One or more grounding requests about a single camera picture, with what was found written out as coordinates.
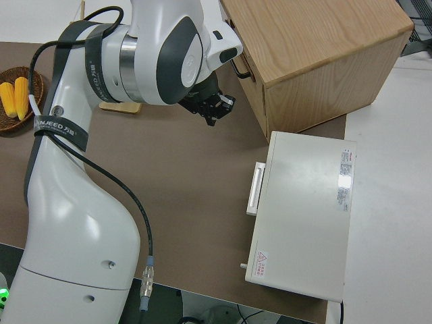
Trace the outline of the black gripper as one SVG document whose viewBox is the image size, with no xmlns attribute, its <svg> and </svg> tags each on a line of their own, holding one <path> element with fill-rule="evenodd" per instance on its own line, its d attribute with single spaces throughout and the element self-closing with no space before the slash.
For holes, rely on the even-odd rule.
<svg viewBox="0 0 432 324">
<path fill-rule="evenodd" d="M 179 104 L 191 113 L 198 113 L 208 126 L 214 127 L 219 117 L 232 112 L 236 99 L 219 94 L 217 77 L 208 77 L 196 83 Z"/>
</svg>

